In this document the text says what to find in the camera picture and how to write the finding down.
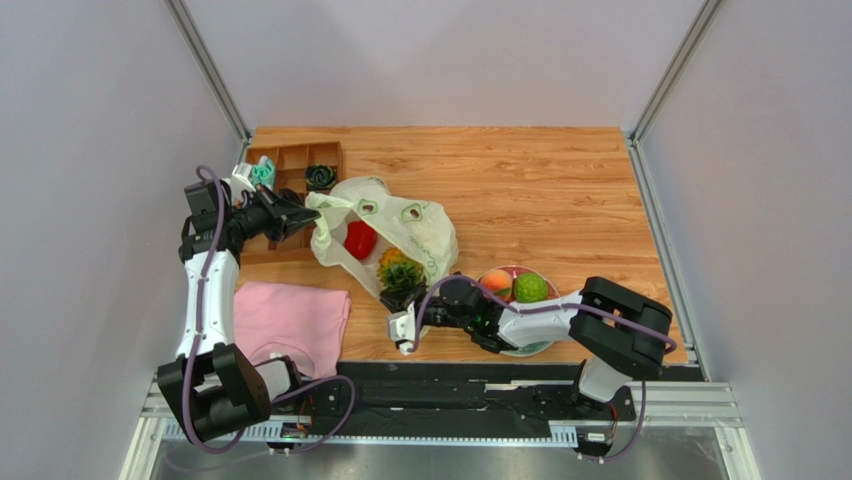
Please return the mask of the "fake pineapple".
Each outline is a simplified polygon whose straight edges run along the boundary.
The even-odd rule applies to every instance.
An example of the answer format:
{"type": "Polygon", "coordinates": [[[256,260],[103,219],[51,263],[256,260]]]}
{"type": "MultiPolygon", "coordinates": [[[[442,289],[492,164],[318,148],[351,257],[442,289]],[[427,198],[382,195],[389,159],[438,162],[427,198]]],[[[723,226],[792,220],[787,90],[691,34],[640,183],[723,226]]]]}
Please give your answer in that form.
{"type": "Polygon", "coordinates": [[[399,248],[383,252],[378,262],[377,277],[386,290],[410,291],[425,282],[424,267],[399,248]]]}

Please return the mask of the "fake red apple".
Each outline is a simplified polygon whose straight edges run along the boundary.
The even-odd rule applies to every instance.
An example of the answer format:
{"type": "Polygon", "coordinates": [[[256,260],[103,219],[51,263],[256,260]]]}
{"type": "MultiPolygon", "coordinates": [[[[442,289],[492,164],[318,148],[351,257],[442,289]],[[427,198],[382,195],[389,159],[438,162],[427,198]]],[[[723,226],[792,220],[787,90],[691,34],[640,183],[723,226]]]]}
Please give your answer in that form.
{"type": "Polygon", "coordinates": [[[344,248],[356,260],[366,260],[374,251],[377,242],[377,232],[365,221],[357,220],[347,224],[344,248]]]}

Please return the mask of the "avocado print plastic bag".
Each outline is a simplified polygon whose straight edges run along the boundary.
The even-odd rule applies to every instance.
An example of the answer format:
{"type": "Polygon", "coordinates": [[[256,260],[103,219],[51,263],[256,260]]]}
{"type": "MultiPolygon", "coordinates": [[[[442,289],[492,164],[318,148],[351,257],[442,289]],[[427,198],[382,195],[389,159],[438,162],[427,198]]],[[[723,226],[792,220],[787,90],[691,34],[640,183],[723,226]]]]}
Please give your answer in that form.
{"type": "Polygon", "coordinates": [[[310,241],[319,264],[343,268],[373,297],[384,289],[379,259],[391,247],[423,266],[428,285],[447,276],[458,259],[456,230],[444,207],[393,196],[378,177],[344,180],[328,194],[311,192],[305,205],[320,213],[310,241]],[[344,247],[348,225],[354,221],[365,222],[378,236],[365,260],[356,259],[344,247]]]}

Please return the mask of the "fake peach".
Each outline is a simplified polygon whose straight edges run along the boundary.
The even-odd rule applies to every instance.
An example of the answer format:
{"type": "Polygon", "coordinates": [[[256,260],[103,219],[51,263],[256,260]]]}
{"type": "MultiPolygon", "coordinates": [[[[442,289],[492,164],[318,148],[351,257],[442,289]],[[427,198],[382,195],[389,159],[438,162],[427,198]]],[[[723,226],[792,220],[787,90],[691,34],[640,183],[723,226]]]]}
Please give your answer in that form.
{"type": "Polygon", "coordinates": [[[509,302],[512,299],[514,278],[507,270],[491,269],[480,277],[479,283],[503,301],[509,302]]]}

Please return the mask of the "green custard apple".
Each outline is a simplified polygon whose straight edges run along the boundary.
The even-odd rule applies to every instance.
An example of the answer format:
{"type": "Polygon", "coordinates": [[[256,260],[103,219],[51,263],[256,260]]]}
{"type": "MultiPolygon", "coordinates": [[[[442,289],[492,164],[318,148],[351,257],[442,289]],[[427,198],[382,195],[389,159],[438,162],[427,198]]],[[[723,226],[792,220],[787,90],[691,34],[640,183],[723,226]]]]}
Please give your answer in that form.
{"type": "Polygon", "coordinates": [[[547,281],[539,274],[525,272],[515,279],[513,295],[518,303],[535,303],[547,300],[550,288],[547,281]]]}

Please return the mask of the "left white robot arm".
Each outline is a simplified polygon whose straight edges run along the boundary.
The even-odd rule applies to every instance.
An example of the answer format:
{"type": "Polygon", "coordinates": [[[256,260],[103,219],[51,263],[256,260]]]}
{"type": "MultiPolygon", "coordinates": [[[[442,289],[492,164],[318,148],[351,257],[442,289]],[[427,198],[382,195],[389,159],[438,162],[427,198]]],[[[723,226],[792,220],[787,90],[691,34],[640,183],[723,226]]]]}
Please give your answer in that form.
{"type": "Polygon", "coordinates": [[[185,188],[191,210],[179,257],[188,284],[183,337],[173,361],[158,367],[156,383],[188,440],[210,441],[267,421],[273,402],[302,385],[287,355],[258,364],[235,340],[234,300],[245,243],[259,235],[281,242],[313,224],[319,212],[290,190],[258,186],[236,206],[222,180],[185,188]]]}

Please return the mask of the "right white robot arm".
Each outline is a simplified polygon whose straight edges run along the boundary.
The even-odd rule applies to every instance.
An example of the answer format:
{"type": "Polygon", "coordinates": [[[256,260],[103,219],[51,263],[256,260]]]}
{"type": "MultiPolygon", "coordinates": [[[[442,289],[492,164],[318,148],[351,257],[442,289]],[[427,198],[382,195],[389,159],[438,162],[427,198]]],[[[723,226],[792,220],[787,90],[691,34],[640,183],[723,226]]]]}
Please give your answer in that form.
{"type": "Polygon", "coordinates": [[[674,352],[671,311],[603,277],[590,277],[570,295],[532,303],[507,302],[484,285],[451,275],[432,287],[383,290],[387,333],[397,350],[414,353],[427,326],[464,331],[480,348],[502,353],[531,344],[573,340],[592,357],[581,364],[575,397],[610,402],[632,381],[655,381],[674,352]]]}

